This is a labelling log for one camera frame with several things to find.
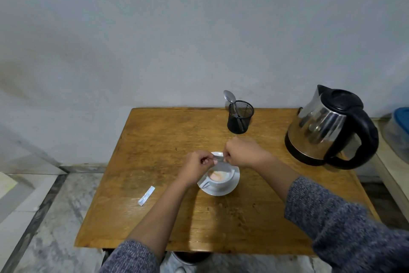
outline blue lid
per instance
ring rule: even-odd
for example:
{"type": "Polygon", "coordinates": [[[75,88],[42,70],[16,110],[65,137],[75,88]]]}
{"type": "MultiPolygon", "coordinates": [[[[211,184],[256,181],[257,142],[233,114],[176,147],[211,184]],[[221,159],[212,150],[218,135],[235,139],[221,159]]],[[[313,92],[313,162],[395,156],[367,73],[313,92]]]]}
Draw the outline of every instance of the blue lid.
{"type": "Polygon", "coordinates": [[[396,123],[409,135],[409,107],[401,107],[393,112],[396,123]]]}

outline black mesh cup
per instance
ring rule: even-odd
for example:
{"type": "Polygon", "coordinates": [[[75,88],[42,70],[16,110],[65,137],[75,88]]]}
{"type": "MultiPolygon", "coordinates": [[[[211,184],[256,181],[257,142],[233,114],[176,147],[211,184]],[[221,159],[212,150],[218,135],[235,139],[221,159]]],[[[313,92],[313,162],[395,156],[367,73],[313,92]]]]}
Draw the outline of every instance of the black mesh cup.
{"type": "Polygon", "coordinates": [[[245,133],[254,114],[251,104],[244,101],[236,101],[237,114],[234,112],[233,104],[229,105],[228,129],[234,134],[245,133]]]}

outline spoon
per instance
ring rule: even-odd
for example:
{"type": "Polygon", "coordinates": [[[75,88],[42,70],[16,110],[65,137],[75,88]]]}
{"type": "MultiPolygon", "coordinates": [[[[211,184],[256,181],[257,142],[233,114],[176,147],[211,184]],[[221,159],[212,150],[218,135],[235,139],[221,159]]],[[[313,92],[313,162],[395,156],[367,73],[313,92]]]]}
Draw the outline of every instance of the spoon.
{"type": "Polygon", "coordinates": [[[230,92],[229,90],[224,90],[223,91],[223,95],[225,96],[225,99],[228,100],[230,103],[232,103],[233,105],[233,110],[234,110],[234,114],[233,117],[237,118],[238,121],[238,125],[241,129],[242,132],[244,132],[244,128],[243,128],[243,124],[240,118],[240,115],[237,112],[237,108],[236,108],[236,97],[234,96],[234,94],[232,92],[230,92]]]}

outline kettle handle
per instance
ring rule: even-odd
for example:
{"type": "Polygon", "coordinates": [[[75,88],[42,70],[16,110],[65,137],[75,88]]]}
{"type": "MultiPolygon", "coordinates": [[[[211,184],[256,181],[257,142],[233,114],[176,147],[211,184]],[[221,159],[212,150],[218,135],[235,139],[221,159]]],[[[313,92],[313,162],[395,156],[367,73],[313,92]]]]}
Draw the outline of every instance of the kettle handle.
{"type": "Polygon", "coordinates": [[[379,146],[379,136],[373,121],[361,107],[352,107],[346,115],[355,121],[354,132],[359,136],[361,146],[358,147],[355,156],[350,160],[343,160],[334,156],[325,161],[334,167],[351,170],[363,165],[376,153],[379,146]]]}

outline gray sleeve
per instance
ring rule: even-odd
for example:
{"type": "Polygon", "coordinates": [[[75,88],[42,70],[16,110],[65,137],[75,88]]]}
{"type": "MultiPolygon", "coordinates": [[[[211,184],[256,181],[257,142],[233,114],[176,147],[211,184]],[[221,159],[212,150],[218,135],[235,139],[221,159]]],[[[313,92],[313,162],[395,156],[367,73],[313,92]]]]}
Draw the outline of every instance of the gray sleeve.
{"type": "Polygon", "coordinates": [[[121,243],[105,261],[99,273],[159,272],[155,255],[137,241],[121,243]]]}
{"type": "Polygon", "coordinates": [[[313,181],[291,185],[284,217],[314,242],[314,252],[334,272],[392,272],[409,268],[409,232],[390,230],[313,181]]]}

